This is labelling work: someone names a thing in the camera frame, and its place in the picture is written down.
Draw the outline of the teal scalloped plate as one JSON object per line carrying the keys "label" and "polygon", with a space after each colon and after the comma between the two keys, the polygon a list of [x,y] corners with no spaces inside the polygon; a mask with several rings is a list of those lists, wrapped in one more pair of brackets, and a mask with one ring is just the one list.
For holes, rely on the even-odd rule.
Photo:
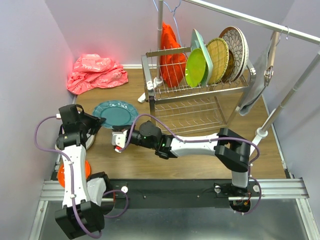
{"label": "teal scalloped plate", "polygon": [[113,126],[131,125],[139,113],[128,102],[108,100],[97,105],[92,115],[98,118],[105,118],[102,126],[106,129],[111,129]]}

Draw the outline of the white ringed grey plate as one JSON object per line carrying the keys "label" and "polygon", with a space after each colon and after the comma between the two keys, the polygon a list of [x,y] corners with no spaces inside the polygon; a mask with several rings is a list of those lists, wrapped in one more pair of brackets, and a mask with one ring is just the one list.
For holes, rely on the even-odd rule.
{"label": "white ringed grey plate", "polygon": [[87,141],[85,144],[86,144],[86,150],[88,150],[93,145],[96,136],[94,134],[89,134],[89,133],[86,136],[87,136]]}

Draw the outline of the orange plate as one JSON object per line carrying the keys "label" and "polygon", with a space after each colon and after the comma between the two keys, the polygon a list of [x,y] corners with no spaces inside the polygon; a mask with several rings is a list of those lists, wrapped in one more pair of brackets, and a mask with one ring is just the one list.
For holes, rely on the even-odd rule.
{"label": "orange plate", "polygon": [[[90,166],[89,162],[86,160],[85,161],[85,177],[86,177],[86,179],[88,179],[90,175],[91,175],[91,166]],[[60,167],[58,169],[57,179],[58,179],[59,184],[64,188],[65,187],[65,169],[64,169],[63,163],[60,164]]]}

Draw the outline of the lime green plate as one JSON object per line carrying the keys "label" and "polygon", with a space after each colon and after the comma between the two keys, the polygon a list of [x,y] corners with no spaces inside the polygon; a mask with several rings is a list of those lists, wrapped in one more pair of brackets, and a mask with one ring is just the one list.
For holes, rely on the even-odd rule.
{"label": "lime green plate", "polygon": [[193,50],[185,66],[185,80],[190,87],[195,88],[200,85],[205,73],[205,68],[205,58],[201,50]]}

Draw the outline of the pale blue rectangular dish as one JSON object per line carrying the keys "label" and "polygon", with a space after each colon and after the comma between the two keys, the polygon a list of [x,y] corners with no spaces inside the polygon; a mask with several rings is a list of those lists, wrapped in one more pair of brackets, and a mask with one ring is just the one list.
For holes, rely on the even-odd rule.
{"label": "pale blue rectangular dish", "polygon": [[202,35],[194,28],[191,34],[190,49],[193,51],[195,49],[200,49],[204,60],[205,60],[205,71],[204,76],[200,82],[201,87],[208,85],[209,80],[213,73],[213,62],[211,60],[209,51],[204,43]]}

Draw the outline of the woven bamboo tray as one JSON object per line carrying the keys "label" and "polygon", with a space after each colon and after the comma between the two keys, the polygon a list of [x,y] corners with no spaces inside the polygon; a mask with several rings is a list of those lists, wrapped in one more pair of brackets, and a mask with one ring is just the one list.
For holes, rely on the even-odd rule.
{"label": "woven bamboo tray", "polygon": [[224,76],[229,63],[229,48],[223,38],[212,39],[206,46],[213,64],[209,85],[218,84]]}

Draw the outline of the yellow patterned dark plate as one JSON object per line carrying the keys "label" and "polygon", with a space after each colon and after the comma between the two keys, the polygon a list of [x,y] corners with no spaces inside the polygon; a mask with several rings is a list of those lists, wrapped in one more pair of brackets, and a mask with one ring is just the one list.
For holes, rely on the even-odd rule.
{"label": "yellow patterned dark plate", "polygon": [[233,71],[233,67],[234,67],[234,55],[230,49],[228,50],[228,54],[229,54],[229,59],[228,59],[227,68],[225,70],[224,75],[221,78],[221,82],[223,82],[223,83],[225,83],[228,80],[229,76],[231,75],[231,73]]}

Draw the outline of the large floral brown-rim plate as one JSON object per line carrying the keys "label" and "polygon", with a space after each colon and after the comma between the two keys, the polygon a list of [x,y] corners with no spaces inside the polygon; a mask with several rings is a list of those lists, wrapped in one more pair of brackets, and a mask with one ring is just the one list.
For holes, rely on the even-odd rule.
{"label": "large floral brown-rim plate", "polygon": [[244,43],[244,48],[243,48],[243,58],[244,58],[244,61],[243,61],[243,64],[242,64],[242,67],[240,68],[240,72],[238,73],[238,75],[235,77],[235,79],[233,81],[235,81],[236,79],[238,79],[245,71],[245,67],[247,66],[247,62],[249,60],[249,46],[248,46],[248,42],[247,42],[247,39],[244,35],[244,33],[238,28],[236,27],[240,33],[241,33],[241,36],[242,36],[242,41]]}

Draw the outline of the small floral brown-rim plate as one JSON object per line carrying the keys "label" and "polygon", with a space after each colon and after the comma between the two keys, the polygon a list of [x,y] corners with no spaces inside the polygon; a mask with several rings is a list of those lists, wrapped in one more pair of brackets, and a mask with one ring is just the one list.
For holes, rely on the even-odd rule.
{"label": "small floral brown-rim plate", "polygon": [[219,35],[227,43],[228,49],[233,55],[233,68],[227,81],[232,82],[241,70],[244,61],[244,43],[242,34],[234,27],[225,28]]}

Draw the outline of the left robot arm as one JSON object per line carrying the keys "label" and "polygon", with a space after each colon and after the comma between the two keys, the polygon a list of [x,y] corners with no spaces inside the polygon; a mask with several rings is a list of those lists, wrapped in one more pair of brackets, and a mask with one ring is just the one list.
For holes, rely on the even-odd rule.
{"label": "left robot arm", "polygon": [[64,167],[64,196],[55,220],[70,240],[84,235],[98,239],[105,226],[102,198],[110,194],[111,185],[104,172],[87,177],[85,162],[87,142],[105,119],[85,113],[78,104],[60,107],[59,114],[62,130],[56,143]]}

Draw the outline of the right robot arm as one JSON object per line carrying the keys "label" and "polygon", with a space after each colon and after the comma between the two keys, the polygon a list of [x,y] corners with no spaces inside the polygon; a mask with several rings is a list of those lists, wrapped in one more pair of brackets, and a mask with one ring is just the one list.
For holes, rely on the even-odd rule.
{"label": "right robot arm", "polygon": [[155,151],[162,159],[182,156],[214,156],[231,171],[230,191],[241,196],[248,190],[251,144],[228,128],[205,136],[164,134],[151,121],[130,130],[127,142]]}

